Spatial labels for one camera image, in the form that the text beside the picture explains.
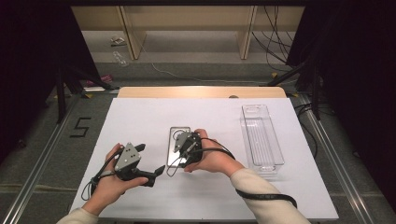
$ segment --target black strap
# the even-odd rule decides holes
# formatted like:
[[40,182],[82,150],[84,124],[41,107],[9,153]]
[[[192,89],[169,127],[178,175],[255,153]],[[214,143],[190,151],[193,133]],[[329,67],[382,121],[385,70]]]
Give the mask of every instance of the black strap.
[[272,201],[272,200],[285,200],[294,205],[297,208],[297,202],[289,195],[286,194],[249,194],[236,189],[239,196],[250,200],[262,200],[262,201]]

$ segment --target white sleeve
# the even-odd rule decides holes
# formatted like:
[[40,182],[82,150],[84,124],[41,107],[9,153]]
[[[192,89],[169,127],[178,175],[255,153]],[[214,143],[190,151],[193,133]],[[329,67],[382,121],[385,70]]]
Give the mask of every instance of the white sleeve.
[[69,215],[63,217],[57,224],[95,224],[98,216],[95,216],[82,208],[73,210]]
[[[241,169],[231,177],[236,189],[250,194],[277,194],[277,188],[250,169]],[[300,224],[310,222],[288,201],[260,201],[244,199],[259,223]]]

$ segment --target white tabletop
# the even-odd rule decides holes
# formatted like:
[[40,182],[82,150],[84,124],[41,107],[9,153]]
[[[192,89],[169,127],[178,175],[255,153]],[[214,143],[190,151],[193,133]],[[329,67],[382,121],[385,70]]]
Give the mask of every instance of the white tabletop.
[[[146,144],[138,168],[154,172],[165,165],[169,130],[174,126],[204,128],[248,166],[241,131],[242,105],[267,105],[285,164],[270,178],[282,193],[292,196],[298,209],[312,220],[337,219],[332,200],[287,98],[159,99],[116,98],[92,153],[71,210],[81,207],[81,192],[99,171],[107,152],[117,143]],[[153,188],[128,190],[100,217],[160,221],[254,220],[227,176],[179,169],[157,177]]]

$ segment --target clear plastic container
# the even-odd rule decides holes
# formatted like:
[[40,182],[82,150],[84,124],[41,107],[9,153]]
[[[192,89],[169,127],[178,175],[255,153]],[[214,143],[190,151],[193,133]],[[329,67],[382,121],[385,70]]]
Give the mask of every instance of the clear plastic container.
[[275,175],[285,164],[266,105],[242,105],[241,128],[248,167],[261,175]]

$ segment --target person's right hand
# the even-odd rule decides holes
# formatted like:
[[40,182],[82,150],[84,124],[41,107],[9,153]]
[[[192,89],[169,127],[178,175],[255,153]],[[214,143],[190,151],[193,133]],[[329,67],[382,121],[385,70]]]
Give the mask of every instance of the person's right hand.
[[[204,129],[197,129],[194,131],[198,133],[201,138],[207,138],[207,132]],[[202,139],[202,149],[205,148],[221,148],[219,144],[208,139]],[[185,172],[192,172],[195,170],[206,170],[208,172],[221,172],[227,176],[231,176],[234,172],[245,168],[239,161],[234,160],[229,155],[219,151],[205,151],[200,161],[192,163],[184,168]]]

